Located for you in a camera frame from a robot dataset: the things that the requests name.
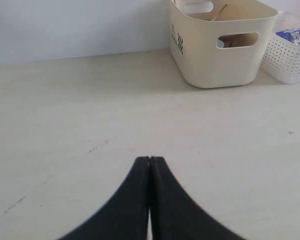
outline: snack package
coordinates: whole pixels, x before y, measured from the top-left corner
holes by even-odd
[[[293,44],[300,45],[300,29],[278,31],[276,34]]]

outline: white wall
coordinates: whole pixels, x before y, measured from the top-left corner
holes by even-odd
[[[0,64],[169,45],[169,0],[0,0]],[[300,0],[263,0],[300,13]]]

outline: white perforated basket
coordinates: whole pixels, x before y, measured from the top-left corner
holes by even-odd
[[[300,83],[300,45],[276,35],[279,31],[300,28],[300,16],[283,12],[273,28],[271,40],[262,60],[261,68],[284,84]]]

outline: cream plastic storage bin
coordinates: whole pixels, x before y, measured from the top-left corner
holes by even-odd
[[[300,83],[300,45],[295,45],[275,33],[298,28],[300,16],[291,12],[280,14],[263,57],[261,68],[284,84]]]
[[[258,73],[278,11],[256,0],[211,0],[213,11],[186,15],[193,0],[170,2],[170,48],[185,80],[198,88],[240,86]],[[218,18],[213,15],[225,4]],[[221,36],[258,33],[252,46],[218,48]]]

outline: white table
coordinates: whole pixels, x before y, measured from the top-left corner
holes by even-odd
[[[168,50],[0,66],[0,240],[54,240],[164,156],[249,240],[300,240],[300,84],[188,85]]]

